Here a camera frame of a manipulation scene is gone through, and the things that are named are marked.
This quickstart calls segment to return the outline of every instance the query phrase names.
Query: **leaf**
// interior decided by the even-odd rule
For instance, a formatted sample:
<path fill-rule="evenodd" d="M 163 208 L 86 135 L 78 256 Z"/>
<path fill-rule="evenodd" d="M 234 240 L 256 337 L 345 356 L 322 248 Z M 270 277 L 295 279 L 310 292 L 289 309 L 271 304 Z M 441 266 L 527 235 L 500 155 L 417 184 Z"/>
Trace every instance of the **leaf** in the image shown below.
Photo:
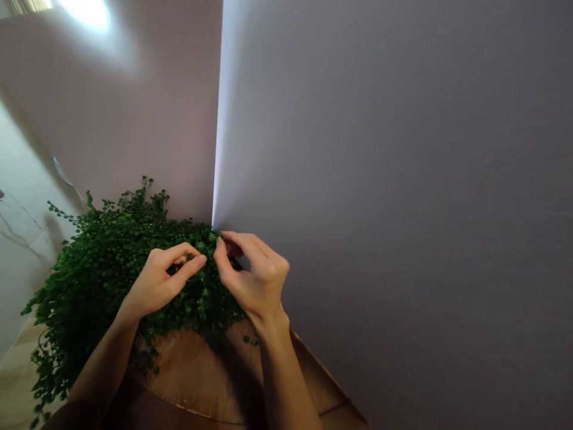
<path fill-rule="evenodd" d="M 93 205 L 88 191 L 89 210 L 85 214 L 66 214 L 48 204 L 53 213 L 67 217 L 76 226 L 76 234 L 62 243 L 64 247 L 45 287 L 23 309 L 24 314 L 35 310 L 35 324 L 49 326 L 39 340 L 49 348 L 36 349 L 31 355 L 38 374 L 33 396 L 41 404 L 49 404 L 54 397 L 62 401 L 67 398 L 150 250 L 188 241 L 212 256 L 217 239 L 212 227 L 192 219 L 168 219 L 164 204 L 169 196 L 162 190 L 147 199 L 146 189 L 151 184 L 151 179 L 145 178 L 142 188 L 123 193 L 118 204 L 104 199 L 104 209 Z M 233 267 L 240 270 L 235 262 Z M 189 328 L 199 334 L 225 332 L 244 318 L 235 298 L 221 284 L 215 261 L 209 258 L 175 300 L 140 321 L 135 341 L 138 348 L 132 348 L 131 363 L 142 373 L 148 368 L 159 371 L 158 352 L 153 348 L 157 336 Z"/>

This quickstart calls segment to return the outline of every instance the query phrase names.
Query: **wooden surface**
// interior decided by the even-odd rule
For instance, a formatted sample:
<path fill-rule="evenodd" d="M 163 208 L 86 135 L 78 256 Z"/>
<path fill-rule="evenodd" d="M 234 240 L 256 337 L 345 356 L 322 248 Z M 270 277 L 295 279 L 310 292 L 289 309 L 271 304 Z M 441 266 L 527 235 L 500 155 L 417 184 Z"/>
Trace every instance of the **wooden surface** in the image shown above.
<path fill-rule="evenodd" d="M 322 413 L 324 430 L 368 430 L 350 403 Z M 259 430 L 266 429 L 264 411 L 249 425 L 229 424 L 185 411 L 160 399 L 132 377 L 126 376 L 101 428 L 109 430 Z"/>
<path fill-rule="evenodd" d="M 244 336 L 248 336 L 249 341 L 256 339 L 249 321 L 236 323 L 225 335 L 210 338 L 208 342 L 194 331 L 173 332 L 156 341 L 159 374 L 150 372 L 144 377 L 130 370 L 130 376 L 150 393 L 180 410 L 221 425 L 264 428 L 260 350 L 251 342 L 245 343 Z M 349 416 L 361 421 L 360 414 L 334 379 L 298 336 L 292 333 L 291 337 L 317 411 L 326 415 L 346 408 L 352 410 Z"/>

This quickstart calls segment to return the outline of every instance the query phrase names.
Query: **right hand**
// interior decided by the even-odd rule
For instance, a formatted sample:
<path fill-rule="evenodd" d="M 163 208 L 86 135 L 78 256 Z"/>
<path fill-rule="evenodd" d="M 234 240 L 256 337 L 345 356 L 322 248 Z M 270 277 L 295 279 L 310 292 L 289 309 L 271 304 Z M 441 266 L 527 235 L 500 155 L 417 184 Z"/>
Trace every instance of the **right hand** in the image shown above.
<path fill-rule="evenodd" d="M 227 257 L 225 242 L 217 239 L 213 254 L 221 283 L 233 294 L 247 313 L 255 330 L 288 328 L 288 317 L 281 304 L 282 286 L 287 278 L 288 261 L 254 234 L 221 232 L 225 239 L 241 248 L 251 262 L 251 271 L 236 271 Z"/>

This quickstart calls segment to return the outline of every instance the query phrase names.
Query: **finger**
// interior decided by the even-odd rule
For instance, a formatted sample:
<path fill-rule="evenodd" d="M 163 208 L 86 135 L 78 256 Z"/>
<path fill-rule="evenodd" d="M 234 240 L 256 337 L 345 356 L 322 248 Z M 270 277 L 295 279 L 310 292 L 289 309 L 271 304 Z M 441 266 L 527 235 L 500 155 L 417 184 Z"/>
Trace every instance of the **finger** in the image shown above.
<path fill-rule="evenodd" d="M 169 278 L 166 283 L 173 288 L 177 293 L 183 289 L 187 280 L 192 277 L 195 273 L 199 272 L 201 267 L 205 265 L 207 257 L 204 255 L 199 255 L 193 260 L 185 263 L 179 271 Z"/>
<path fill-rule="evenodd" d="M 227 257 L 227 247 L 223 239 L 217 239 L 217 248 L 213 252 L 213 258 L 217 264 L 217 269 L 219 270 L 219 277 L 221 278 L 221 283 L 231 290 L 233 287 L 234 280 L 237 279 L 238 273 Z"/>
<path fill-rule="evenodd" d="M 158 256 L 158 262 L 164 265 L 167 269 L 173 264 L 173 261 L 183 257 L 185 254 L 191 254 L 195 257 L 201 255 L 201 253 L 193 248 L 190 244 L 183 242 L 182 244 L 175 245 L 174 247 L 163 251 L 163 253 Z"/>
<path fill-rule="evenodd" d="M 183 257 L 179 257 L 178 259 L 173 260 L 174 265 L 185 264 L 185 263 L 187 263 L 187 254 L 185 254 Z"/>
<path fill-rule="evenodd" d="M 265 255 L 261 252 L 259 247 L 251 239 L 250 235 L 235 232 L 221 232 L 221 234 L 223 234 L 225 239 L 229 239 L 231 242 L 234 242 L 241 247 L 251 262 L 251 266 L 256 265 L 256 263 L 260 262 L 261 260 L 267 260 L 267 257 L 265 257 Z"/>
<path fill-rule="evenodd" d="M 251 234 L 252 241 L 258 246 L 261 252 L 267 257 L 272 258 L 273 256 L 278 255 L 273 249 L 268 246 L 263 240 L 255 234 Z"/>

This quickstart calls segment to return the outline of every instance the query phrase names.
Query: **wall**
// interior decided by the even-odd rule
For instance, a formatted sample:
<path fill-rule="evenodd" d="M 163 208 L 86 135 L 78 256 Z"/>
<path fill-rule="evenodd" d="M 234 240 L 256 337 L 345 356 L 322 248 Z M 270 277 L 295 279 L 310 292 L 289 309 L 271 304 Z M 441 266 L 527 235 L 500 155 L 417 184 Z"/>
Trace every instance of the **wall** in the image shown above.
<path fill-rule="evenodd" d="M 0 362 L 29 316 L 21 316 L 44 285 L 61 242 L 75 231 L 48 211 L 50 200 L 69 214 L 82 205 L 56 175 L 50 153 L 0 91 Z"/>
<path fill-rule="evenodd" d="M 573 425 L 567 2 L 226 2 L 216 228 L 373 428 Z"/>
<path fill-rule="evenodd" d="M 0 81 L 82 193 L 147 175 L 171 217 L 210 222 L 222 1 L 105 4 L 95 28 L 61 7 L 0 21 Z"/>

